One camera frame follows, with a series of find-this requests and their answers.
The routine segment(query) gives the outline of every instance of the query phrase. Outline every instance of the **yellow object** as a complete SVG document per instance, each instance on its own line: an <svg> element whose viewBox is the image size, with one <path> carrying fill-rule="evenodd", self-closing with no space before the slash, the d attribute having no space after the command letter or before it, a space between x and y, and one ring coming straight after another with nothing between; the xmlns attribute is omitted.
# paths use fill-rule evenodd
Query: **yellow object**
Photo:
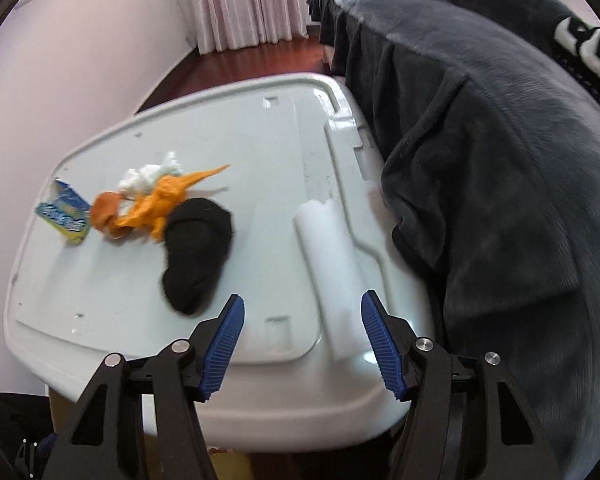
<svg viewBox="0 0 600 480"><path fill-rule="evenodd" d="M155 184L151 194L138 195L129 212L118 218L118 227L149 227L155 240L162 240L167 216L180 203L187 199L187 189L194 184L226 170L229 165L210 171L198 171L183 176L165 175Z"/></svg>

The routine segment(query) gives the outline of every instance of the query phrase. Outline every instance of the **wooden floor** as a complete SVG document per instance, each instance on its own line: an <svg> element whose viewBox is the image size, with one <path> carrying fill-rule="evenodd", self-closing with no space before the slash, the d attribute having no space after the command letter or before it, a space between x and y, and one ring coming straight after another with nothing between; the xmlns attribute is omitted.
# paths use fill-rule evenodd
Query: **wooden floor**
<svg viewBox="0 0 600 480"><path fill-rule="evenodd" d="M206 88L290 72L326 73L317 36L189 57L158 86L141 110Z"/></svg>

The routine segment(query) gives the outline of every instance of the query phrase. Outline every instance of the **dark gray bedspread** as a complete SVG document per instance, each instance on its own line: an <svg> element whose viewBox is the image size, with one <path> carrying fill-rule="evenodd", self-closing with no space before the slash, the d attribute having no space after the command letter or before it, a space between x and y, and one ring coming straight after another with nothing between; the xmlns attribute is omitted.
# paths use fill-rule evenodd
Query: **dark gray bedspread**
<svg viewBox="0 0 600 480"><path fill-rule="evenodd" d="M310 0L449 350L503 356L569 480L600 458L600 107L445 0Z"/></svg>

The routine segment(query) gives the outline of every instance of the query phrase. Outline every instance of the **metal screw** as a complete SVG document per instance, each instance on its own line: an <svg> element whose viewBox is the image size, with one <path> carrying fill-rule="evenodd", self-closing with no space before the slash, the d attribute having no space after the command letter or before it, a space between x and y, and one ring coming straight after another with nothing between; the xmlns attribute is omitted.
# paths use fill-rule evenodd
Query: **metal screw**
<svg viewBox="0 0 600 480"><path fill-rule="evenodd" d="M416 339L416 348L428 352L433 349L433 341L427 337L419 337Z"/></svg>
<svg viewBox="0 0 600 480"><path fill-rule="evenodd" d="M487 361L490 365L499 365L500 361L502 361L500 359L500 356L498 354L496 354L496 352L487 352L484 355L484 360Z"/></svg>
<svg viewBox="0 0 600 480"><path fill-rule="evenodd" d="M120 357L120 354L109 354L104 358L104 364L106 364L110 368L118 366L120 364L120 361L122 361L122 357Z"/></svg>
<svg viewBox="0 0 600 480"><path fill-rule="evenodd" d="M189 350L189 341L186 339L178 339L171 345L171 350L176 352L176 354L182 354L183 352Z"/></svg>

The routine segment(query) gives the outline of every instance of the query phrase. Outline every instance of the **white storage box lid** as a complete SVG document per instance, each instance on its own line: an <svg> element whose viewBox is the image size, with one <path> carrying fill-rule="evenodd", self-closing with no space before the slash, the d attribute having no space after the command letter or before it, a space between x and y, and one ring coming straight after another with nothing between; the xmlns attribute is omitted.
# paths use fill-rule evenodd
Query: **white storage box lid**
<svg viewBox="0 0 600 480"><path fill-rule="evenodd" d="M308 200L337 200L370 288L417 335L433 336L426 291L391 240L381 157L347 89L292 74L169 102L68 155L41 197L58 176L93 202L115 190L127 168L159 163L167 151L187 173L231 165L189 192L232 213L232 251L210 306L195 316L169 306L160 284L164 247L151 238L111 242L92 230L72 246L32 214L4 314L14 354L77 400L107 353L154 355L236 293L245 301L244 329L222 389L198 406L209 445L323 449L362 442L397 422L408 406L384 389L372 354L333 358L293 222ZM145 427L155 432L152 402L144 399Z"/></svg>

